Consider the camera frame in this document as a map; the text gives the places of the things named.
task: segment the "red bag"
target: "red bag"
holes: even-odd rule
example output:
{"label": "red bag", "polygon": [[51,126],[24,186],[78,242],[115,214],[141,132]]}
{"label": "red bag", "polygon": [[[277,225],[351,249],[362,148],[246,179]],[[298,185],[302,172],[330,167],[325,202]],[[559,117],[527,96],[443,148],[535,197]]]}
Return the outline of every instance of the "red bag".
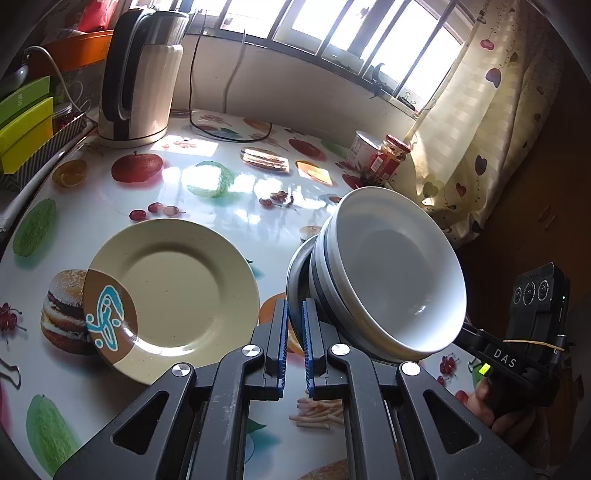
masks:
{"label": "red bag", "polygon": [[115,7],[119,0],[90,0],[78,23],[77,30],[82,32],[98,32],[107,30]]}

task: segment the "white bowl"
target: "white bowl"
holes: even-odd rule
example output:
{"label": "white bowl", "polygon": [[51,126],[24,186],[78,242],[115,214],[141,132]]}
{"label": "white bowl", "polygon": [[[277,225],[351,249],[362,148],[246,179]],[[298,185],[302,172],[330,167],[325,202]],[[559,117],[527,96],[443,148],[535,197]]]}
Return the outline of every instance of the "white bowl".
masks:
{"label": "white bowl", "polygon": [[[326,229],[328,227],[329,221],[330,219],[324,223],[318,237],[316,238],[316,243],[314,244],[314,249],[310,258],[310,294],[316,301],[316,307],[329,319],[331,319],[331,316],[335,317],[337,321],[337,325],[335,326],[337,329],[341,332],[341,334],[344,330],[345,336],[349,337],[352,340],[352,343],[356,343],[356,346],[382,360],[394,363],[400,362],[401,360],[399,358],[391,355],[387,351],[381,351],[371,341],[364,337],[359,327],[357,327],[354,318],[351,316],[351,313],[349,313],[347,307],[345,307],[345,304],[341,300],[339,293],[332,282],[326,258],[324,256],[324,237],[326,236]],[[319,283],[318,285],[316,282],[314,282],[314,267],[316,268],[316,274]],[[328,312],[326,311],[327,309],[323,307],[323,301],[320,294],[322,294],[324,297],[324,300],[327,304],[326,307],[329,310]]]}
{"label": "white bowl", "polygon": [[347,194],[326,232],[332,279],[359,329],[401,359],[452,343],[466,313],[462,269],[440,228],[379,187]]}

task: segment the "triangular cutout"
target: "triangular cutout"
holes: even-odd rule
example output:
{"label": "triangular cutout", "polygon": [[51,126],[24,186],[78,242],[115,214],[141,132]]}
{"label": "triangular cutout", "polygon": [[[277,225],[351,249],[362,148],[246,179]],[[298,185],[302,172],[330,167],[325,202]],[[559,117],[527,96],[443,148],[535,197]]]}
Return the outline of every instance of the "triangular cutout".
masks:
{"label": "triangular cutout", "polygon": [[447,453],[456,453],[478,443],[478,434],[445,405],[441,398],[432,391],[426,391],[424,397]]}
{"label": "triangular cutout", "polygon": [[113,443],[138,455],[145,454],[167,401],[168,392],[158,392],[113,435]]}

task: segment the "yellow-green tag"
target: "yellow-green tag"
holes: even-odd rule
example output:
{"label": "yellow-green tag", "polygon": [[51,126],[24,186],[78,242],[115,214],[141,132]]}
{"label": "yellow-green tag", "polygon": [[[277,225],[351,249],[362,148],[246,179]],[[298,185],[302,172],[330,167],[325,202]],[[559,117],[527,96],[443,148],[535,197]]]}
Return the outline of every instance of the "yellow-green tag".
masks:
{"label": "yellow-green tag", "polygon": [[486,374],[486,372],[488,372],[488,371],[489,371],[489,368],[490,368],[490,367],[491,367],[491,366],[490,366],[489,364],[484,364],[484,365],[482,365],[482,366],[480,367],[480,370],[478,371],[478,373],[480,373],[481,375],[485,375],[485,374]]}

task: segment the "kettle base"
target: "kettle base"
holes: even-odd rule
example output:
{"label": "kettle base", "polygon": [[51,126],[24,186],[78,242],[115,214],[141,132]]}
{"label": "kettle base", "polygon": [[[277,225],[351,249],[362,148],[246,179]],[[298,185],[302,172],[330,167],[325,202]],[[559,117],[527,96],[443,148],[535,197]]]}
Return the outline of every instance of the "kettle base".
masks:
{"label": "kettle base", "polygon": [[142,147],[143,145],[148,145],[150,143],[156,142],[156,140],[160,140],[166,135],[166,130],[168,130],[168,127],[162,129],[160,132],[148,135],[147,137],[130,138],[129,140],[113,140],[112,138],[105,138],[99,134],[98,141],[101,145],[109,148]]}

